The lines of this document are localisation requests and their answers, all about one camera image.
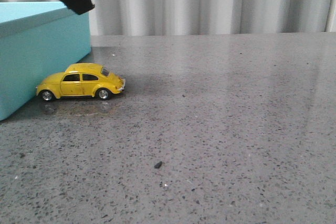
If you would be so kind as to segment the yellow toy beetle car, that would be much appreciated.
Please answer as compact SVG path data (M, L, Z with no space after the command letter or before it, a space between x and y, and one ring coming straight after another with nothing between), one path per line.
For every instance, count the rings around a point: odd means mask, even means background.
M36 95L44 101L63 97L93 97L109 100L124 90L125 79L97 63L74 63L64 72L46 77Z

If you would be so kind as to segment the light blue storage box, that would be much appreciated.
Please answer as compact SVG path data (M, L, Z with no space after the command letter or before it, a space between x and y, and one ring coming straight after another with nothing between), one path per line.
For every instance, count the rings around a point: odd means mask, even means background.
M1 120L35 96L35 87L91 51L89 14L62 2L1 3Z

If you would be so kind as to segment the white pleated curtain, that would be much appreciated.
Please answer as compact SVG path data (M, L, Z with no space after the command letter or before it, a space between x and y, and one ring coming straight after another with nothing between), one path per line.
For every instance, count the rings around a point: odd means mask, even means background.
M335 31L335 0L92 0L92 35Z

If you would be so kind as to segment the small black debris chip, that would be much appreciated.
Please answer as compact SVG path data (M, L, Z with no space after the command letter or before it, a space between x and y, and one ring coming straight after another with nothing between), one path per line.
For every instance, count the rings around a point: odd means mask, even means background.
M158 169L158 168L160 168L160 167L162 166L162 164L163 164L163 162L160 161L160 162L158 162L158 163L156 163L156 164L154 165L154 168L155 168L155 169Z

